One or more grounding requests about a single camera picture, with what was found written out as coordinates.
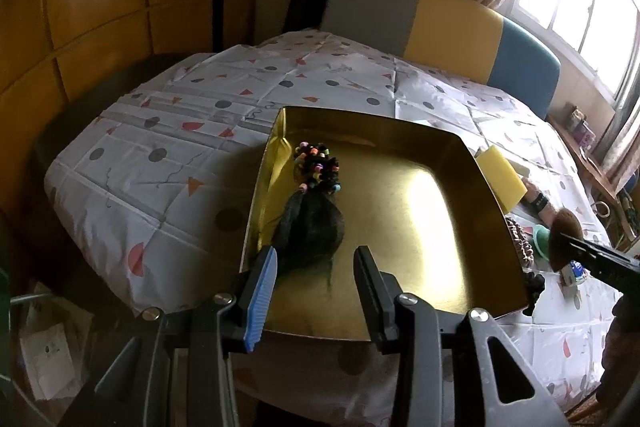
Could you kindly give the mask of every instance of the windowsill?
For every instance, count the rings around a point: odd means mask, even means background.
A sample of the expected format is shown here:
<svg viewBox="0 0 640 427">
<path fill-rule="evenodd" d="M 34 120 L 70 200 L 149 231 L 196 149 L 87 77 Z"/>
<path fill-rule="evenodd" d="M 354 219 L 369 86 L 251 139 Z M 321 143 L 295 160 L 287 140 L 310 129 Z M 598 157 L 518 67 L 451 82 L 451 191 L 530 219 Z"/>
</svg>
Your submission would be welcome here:
<svg viewBox="0 0 640 427">
<path fill-rule="evenodd" d="M 513 20 L 515 23 L 531 32 L 539 38 L 543 44 L 550 47 L 552 51 L 562 55 L 562 57 L 571 62 L 572 65 L 574 65 L 578 71 L 580 71 L 580 73 L 582 73 L 591 82 L 591 84 L 593 84 L 607 103 L 611 107 L 615 106 L 615 98 L 611 94 L 609 88 L 604 85 L 598 75 L 594 73 L 582 57 L 580 57 L 580 55 L 578 55 L 577 52 L 562 39 L 562 37 L 553 33 L 551 30 L 543 28 L 535 19 L 516 6 L 513 6 L 508 11 L 510 12 L 508 15 L 503 13 L 505 17 Z"/>
</svg>

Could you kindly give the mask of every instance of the brush bristles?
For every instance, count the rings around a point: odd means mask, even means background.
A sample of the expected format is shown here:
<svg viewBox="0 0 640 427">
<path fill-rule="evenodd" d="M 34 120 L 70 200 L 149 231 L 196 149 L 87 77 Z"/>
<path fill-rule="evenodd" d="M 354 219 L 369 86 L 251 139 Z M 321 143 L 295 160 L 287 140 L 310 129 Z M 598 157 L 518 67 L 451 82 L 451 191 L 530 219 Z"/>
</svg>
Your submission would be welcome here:
<svg viewBox="0 0 640 427">
<path fill-rule="evenodd" d="M 562 269 L 572 260 L 572 253 L 567 248 L 566 240 L 562 237 L 566 234 L 576 239 L 583 239 L 582 226 L 578 218 L 568 208 L 561 208 L 553 222 L 549 233 L 549 263 L 554 271 Z"/>
</svg>

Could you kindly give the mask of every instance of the blue gripper pad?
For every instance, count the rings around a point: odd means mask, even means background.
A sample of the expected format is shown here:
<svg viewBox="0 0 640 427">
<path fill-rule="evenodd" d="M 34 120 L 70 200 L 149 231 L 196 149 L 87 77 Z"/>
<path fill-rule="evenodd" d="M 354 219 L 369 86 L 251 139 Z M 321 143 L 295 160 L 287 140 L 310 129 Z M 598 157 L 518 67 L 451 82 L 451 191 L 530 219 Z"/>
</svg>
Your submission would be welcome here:
<svg viewBox="0 0 640 427">
<path fill-rule="evenodd" d="M 246 352 L 254 350 L 255 344 L 260 341 L 262 328 L 269 311 L 269 302 L 273 294 L 273 285 L 278 274 L 278 256 L 273 248 L 269 248 L 267 259 L 262 266 L 254 295 L 249 303 L 246 313 L 246 330 L 244 332 L 244 347 Z"/>
</svg>

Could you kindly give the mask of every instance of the bed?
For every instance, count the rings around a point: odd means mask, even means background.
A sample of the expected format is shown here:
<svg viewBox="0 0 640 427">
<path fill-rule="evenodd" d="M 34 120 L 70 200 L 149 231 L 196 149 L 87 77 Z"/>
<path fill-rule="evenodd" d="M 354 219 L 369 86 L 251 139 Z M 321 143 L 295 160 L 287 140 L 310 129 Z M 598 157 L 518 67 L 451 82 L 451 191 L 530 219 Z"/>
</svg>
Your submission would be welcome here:
<svg viewBox="0 0 640 427">
<path fill-rule="evenodd" d="M 186 309 L 238 272 L 278 110 L 330 107 L 444 129 L 472 152 L 494 144 L 608 245 L 571 155 L 541 118 L 557 59 L 489 12 L 468 0 L 328 0 L 319 29 L 185 58 L 102 111 L 51 163 L 46 192 L 87 263 L 133 311 Z M 538 222 L 524 206 L 512 217 Z M 562 288 L 538 258 L 534 270 L 546 289 L 533 316 L 500 323 L 566 410 L 600 380 L 620 294 L 594 278 Z M 369 343 L 268 333 L 234 368 L 240 389 L 293 413 L 386 425 L 397 362 Z"/>
</svg>

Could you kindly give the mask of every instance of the hair extension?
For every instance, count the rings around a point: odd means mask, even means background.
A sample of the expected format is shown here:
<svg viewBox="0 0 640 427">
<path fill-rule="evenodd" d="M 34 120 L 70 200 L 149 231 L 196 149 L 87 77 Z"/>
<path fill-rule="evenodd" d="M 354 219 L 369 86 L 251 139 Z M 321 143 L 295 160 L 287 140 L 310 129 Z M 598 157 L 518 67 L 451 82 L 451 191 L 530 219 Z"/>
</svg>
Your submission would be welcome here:
<svg viewBox="0 0 640 427">
<path fill-rule="evenodd" d="M 344 237 L 344 220 L 334 203 L 340 190 L 338 160 L 324 144 L 308 142 L 296 147 L 294 158 L 300 186 L 287 200 L 271 238 L 279 274 L 316 264 L 330 269 Z"/>
</svg>

